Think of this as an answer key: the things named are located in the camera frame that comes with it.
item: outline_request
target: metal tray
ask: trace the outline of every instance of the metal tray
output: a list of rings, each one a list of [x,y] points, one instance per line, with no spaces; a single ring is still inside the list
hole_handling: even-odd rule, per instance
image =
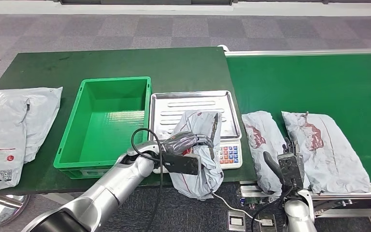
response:
[[[188,110],[221,112],[221,140],[241,138],[237,113],[227,90],[155,93],[150,102],[149,128],[161,140],[171,136],[184,111]]]

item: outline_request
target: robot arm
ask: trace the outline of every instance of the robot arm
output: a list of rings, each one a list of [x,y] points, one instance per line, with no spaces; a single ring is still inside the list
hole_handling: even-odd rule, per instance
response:
[[[171,163],[170,167],[175,172],[196,174],[198,173],[196,168],[200,165],[199,159],[178,156],[172,152],[182,153],[199,143],[209,146],[210,142],[204,136],[183,132],[168,139],[167,143],[163,143],[161,152],[165,162]],[[150,157],[151,154],[159,154],[160,151],[154,141],[147,141],[136,147],[139,152]],[[126,201],[141,181],[151,174],[155,166],[153,160],[140,156],[137,151],[130,148],[89,190],[60,208],[38,216],[22,232],[101,231],[104,223]]]
[[[296,137],[290,135],[292,142],[287,141],[284,153],[278,155],[278,164],[268,152],[264,152],[264,160],[280,179],[286,195],[284,210],[287,216],[287,232],[316,232],[314,226],[314,206],[308,190],[303,189],[304,167],[303,158],[299,154]]]

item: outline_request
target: digital scale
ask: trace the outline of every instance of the digital scale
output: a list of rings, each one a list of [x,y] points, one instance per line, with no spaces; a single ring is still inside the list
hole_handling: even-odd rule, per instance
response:
[[[220,149],[216,154],[222,169],[240,168],[243,164],[241,129],[231,93],[227,90],[155,93],[151,95],[149,129],[164,141],[172,136],[183,113],[189,110],[221,113]],[[149,135],[148,139],[154,140],[154,137]]]

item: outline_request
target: white plastic bag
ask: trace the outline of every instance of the white plastic bag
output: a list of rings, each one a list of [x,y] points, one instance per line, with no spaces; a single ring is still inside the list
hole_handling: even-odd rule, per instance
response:
[[[191,153],[200,155],[202,168],[198,175],[170,173],[174,187],[179,193],[199,200],[213,198],[211,192],[220,187],[224,174],[220,167],[217,151],[220,148],[221,113],[219,112],[184,112],[173,135],[182,131],[205,134],[214,143],[214,149],[206,145],[194,146]]]
[[[285,140],[270,113],[257,111],[242,115],[248,144],[254,160],[258,185],[266,194],[281,192],[282,184],[264,160],[264,151],[278,163],[277,156],[283,154]]]
[[[349,141],[328,115],[282,112],[296,135],[313,192],[370,192],[368,173]]]
[[[0,90],[4,98],[25,97],[29,100],[26,114],[26,153],[25,163],[35,159],[42,146],[60,107],[63,88],[24,88]]]
[[[16,186],[22,173],[28,103],[25,97],[0,94],[0,189]]]

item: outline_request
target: red logo print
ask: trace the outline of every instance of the red logo print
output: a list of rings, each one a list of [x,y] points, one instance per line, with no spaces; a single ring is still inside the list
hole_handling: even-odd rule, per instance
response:
[[[251,138],[252,140],[255,141],[255,145],[253,146],[254,149],[257,149],[259,148],[262,144],[266,144],[267,142],[265,141],[264,137],[262,137],[261,135],[261,132],[259,130],[257,130],[255,127],[253,126],[247,126],[248,128],[252,129],[252,135],[253,135],[253,138]]]
[[[190,153],[193,153],[193,148],[192,147],[183,151],[183,155],[190,154]]]
[[[323,148],[324,141],[322,140],[321,130],[318,129],[314,124],[308,122],[308,112],[301,116],[305,118],[305,124],[300,128],[307,136],[305,142],[306,148],[308,148],[309,151],[316,151],[318,148]]]

